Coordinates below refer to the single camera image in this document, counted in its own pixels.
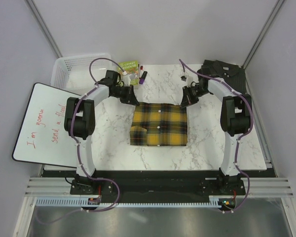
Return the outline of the aluminium corner post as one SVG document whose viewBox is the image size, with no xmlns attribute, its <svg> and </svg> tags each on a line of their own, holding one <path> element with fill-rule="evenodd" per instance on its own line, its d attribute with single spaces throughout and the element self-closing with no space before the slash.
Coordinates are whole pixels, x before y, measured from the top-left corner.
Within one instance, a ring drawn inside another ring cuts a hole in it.
<svg viewBox="0 0 296 237">
<path fill-rule="evenodd" d="M 277 0 L 276 1 L 268 18 L 266 19 L 266 21 L 264 23 L 262 29 L 260 30 L 254 44 L 252 45 L 244 63 L 242 64 L 242 68 L 244 70 L 247 69 L 247 67 L 249 66 L 251 60 L 253 59 L 254 55 L 256 54 L 257 50 L 259 49 L 260 45 L 262 44 L 267 33 L 270 31 L 274 21 L 276 20 L 277 16 L 279 15 L 279 13 L 285 3 L 286 3 L 286 0 Z"/>
<path fill-rule="evenodd" d="M 44 37 L 46 38 L 49 46 L 51 47 L 51 50 L 53 51 L 56 58 L 63 57 L 61 50 L 59 49 L 59 46 L 57 45 L 54 37 L 52 36 L 43 16 L 41 15 L 37 5 L 35 4 L 34 0 L 24 0 L 26 5 L 28 6 L 31 14 L 35 18 L 40 30 L 42 31 Z"/>
</svg>

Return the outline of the yellow plaid long sleeve shirt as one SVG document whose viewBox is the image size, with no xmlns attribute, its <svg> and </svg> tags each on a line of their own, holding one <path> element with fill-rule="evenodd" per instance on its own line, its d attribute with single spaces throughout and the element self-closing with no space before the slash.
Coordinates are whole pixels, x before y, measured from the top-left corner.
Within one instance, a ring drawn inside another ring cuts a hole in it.
<svg viewBox="0 0 296 237">
<path fill-rule="evenodd" d="M 167 103 L 144 103 L 135 107 L 130 128 L 132 146 L 186 146 L 187 110 Z"/>
</svg>

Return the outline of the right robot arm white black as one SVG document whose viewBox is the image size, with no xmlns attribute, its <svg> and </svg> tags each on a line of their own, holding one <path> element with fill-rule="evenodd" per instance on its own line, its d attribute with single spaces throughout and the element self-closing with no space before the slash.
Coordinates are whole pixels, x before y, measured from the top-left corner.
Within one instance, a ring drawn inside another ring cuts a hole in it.
<svg viewBox="0 0 296 237">
<path fill-rule="evenodd" d="M 241 173 L 238 158 L 241 139 L 253 130 L 252 98 L 234 90 L 221 78 L 201 76 L 196 83 L 191 76 L 183 73 L 181 80 L 186 83 L 181 107 L 196 104 L 206 94 L 216 96 L 222 103 L 220 124 L 225 134 L 225 149 L 220 172 L 223 178 L 216 182 L 216 188 L 219 193 L 228 194 L 234 188 L 230 178 Z"/>
</svg>

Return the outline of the red capped marker pen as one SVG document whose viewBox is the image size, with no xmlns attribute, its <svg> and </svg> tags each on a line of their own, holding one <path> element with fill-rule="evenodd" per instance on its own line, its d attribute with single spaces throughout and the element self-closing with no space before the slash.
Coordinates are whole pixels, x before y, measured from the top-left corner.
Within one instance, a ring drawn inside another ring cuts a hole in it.
<svg viewBox="0 0 296 237">
<path fill-rule="evenodd" d="M 142 74 L 142 70 L 143 70 L 143 65 L 139 66 L 139 72 L 138 72 L 138 78 L 141 78 L 141 74 Z"/>
</svg>

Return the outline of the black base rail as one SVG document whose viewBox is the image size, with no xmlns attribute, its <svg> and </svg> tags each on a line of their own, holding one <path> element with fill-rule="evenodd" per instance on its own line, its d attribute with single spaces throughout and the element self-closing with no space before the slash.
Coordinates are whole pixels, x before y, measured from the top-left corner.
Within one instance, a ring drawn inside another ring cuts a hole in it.
<svg viewBox="0 0 296 237">
<path fill-rule="evenodd" d="M 45 171 L 44 178 L 63 178 L 71 194 L 99 195 L 106 202 L 206 202 L 210 196 L 246 194 L 243 175 L 223 178 L 220 171 L 96 171 L 92 181 L 74 171 Z"/>
</svg>

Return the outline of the folded dark striped shirt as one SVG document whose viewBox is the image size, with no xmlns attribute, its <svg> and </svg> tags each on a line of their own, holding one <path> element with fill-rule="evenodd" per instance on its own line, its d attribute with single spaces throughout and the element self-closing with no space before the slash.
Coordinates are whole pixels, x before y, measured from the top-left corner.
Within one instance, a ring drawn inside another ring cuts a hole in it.
<svg viewBox="0 0 296 237">
<path fill-rule="evenodd" d="M 213 78 L 222 78 L 230 87 L 241 94 L 247 92 L 245 70 L 238 65 L 218 60 L 205 60 L 197 72 Z"/>
</svg>

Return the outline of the whiteboard with red writing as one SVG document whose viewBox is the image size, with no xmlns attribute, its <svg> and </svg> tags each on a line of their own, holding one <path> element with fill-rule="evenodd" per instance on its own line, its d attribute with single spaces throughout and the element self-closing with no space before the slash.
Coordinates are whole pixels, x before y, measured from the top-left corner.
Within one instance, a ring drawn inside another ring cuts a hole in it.
<svg viewBox="0 0 296 237">
<path fill-rule="evenodd" d="M 12 159 L 75 168 L 75 141 L 64 129 L 67 99 L 75 93 L 35 83 L 12 152 Z"/>
</svg>

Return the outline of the purple highlighter marker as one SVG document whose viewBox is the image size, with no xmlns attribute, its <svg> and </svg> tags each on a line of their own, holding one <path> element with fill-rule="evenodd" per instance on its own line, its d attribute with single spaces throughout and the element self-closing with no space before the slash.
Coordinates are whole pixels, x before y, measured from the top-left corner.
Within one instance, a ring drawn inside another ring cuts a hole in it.
<svg viewBox="0 0 296 237">
<path fill-rule="evenodd" d="M 141 77 L 139 78 L 139 84 L 143 84 L 145 79 L 146 79 L 146 76 L 147 76 L 148 72 L 147 71 L 143 71 Z"/>
</svg>

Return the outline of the right aluminium corner post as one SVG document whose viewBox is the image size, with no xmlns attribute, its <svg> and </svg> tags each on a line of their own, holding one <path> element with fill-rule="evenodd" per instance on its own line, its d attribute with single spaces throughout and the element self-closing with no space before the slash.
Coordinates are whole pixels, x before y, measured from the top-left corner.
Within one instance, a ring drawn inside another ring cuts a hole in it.
<svg viewBox="0 0 296 237">
<path fill-rule="evenodd" d="M 257 50 L 259 49 L 260 45 L 262 44 L 267 33 L 270 31 L 274 21 L 276 20 L 277 16 L 279 15 L 279 13 L 285 3 L 286 3 L 286 0 L 277 0 L 276 1 L 268 18 L 266 19 L 266 21 L 264 23 L 262 29 L 260 30 L 254 44 L 252 45 L 244 63 L 242 64 L 242 68 L 244 70 L 247 69 L 247 67 L 249 66 L 251 60 L 253 59 L 254 55 L 256 54 Z"/>
</svg>

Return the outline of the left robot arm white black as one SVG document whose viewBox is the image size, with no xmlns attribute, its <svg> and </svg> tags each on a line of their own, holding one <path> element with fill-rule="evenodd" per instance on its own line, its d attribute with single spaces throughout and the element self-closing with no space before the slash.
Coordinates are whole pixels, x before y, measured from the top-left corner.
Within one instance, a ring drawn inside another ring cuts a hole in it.
<svg viewBox="0 0 296 237">
<path fill-rule="evenodd" d="M 96 171 L 91 148 L 92 134 L 96 126 L 95 108 L 109 97 L 118 98 L 123 104 L 139 105 L 126 71 L 118 73 L 107 70 L 105 77 L 96 82 L 90 91 L 80 98 L 67 99 L 64 129 L 75 141 L 76 173 L 80 177 L 86 177 L 81 188 L 87 194 L 94 194 L 98 190 L 98 181 L 92 177 Z"/>
</svg>

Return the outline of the green treehouse book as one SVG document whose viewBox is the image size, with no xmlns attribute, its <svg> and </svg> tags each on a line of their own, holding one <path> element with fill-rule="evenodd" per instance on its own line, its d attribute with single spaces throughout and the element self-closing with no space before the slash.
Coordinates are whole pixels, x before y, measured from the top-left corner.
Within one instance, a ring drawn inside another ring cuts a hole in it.
<svg viewBox="0 0 296 237">
<path fill-rule="evenodd" d="M 137 89 L 139 87 L 139 78 L 138 78 L 139 63 L 138 63 L 138 61 L 133 60 L 133 61 L 120 62 L 119 66 L 123 69 L 122 70 L 120 67 L 117 67 L 117 71 L 121 75 L 121 80 L 123 77 L 122 73 L 124 71 L 126 71 L 127 73 L 134 73 L 135 74 L 135 78 L 131 81 L 130 85 L 133 85 L 133 87 L 135 89 Z"/>
</svg>

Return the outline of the white plastic basket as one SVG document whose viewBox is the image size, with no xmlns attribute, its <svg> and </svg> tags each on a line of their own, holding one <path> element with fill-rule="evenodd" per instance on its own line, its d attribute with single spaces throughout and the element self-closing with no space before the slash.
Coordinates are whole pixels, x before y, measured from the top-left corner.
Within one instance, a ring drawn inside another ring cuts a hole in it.
<svg viewBox="0 0 296 237">
<path fill-rule="evenodd" d="M 53 67 L 50 85 L 75 94 L 85 94 L 95 85 L 92 77 L 99 81 L 104 78 L 107 70 L 114 69 L 112 62 L 108 60 L 91 62 L 101 57 L 111 59 L 108 53 L 58 58 Z"/>
</svg>

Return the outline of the left aluminium corner post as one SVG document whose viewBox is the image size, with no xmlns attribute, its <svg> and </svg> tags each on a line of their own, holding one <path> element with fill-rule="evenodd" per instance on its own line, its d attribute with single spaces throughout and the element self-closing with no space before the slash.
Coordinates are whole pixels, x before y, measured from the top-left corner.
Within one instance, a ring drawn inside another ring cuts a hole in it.
<svg viewBox="0 0 296 237">
<path fill-rule="evenodd" d="M 44 37 L 46 38 L 49 46 L 51 47 L 51 50 L 53 51 L 56 58 L 63 57 L 61 50 L 59 49 L 59 46 L 57 45 L 54 37 L 52 36 L 43 16 L 41 15 L 37 5 L 35 4 L 34 0 L 24 0 L 26 5 L 28 6 L 31 14 L 35 18 L 40 30 L 42 31 Z"/>
</svg>

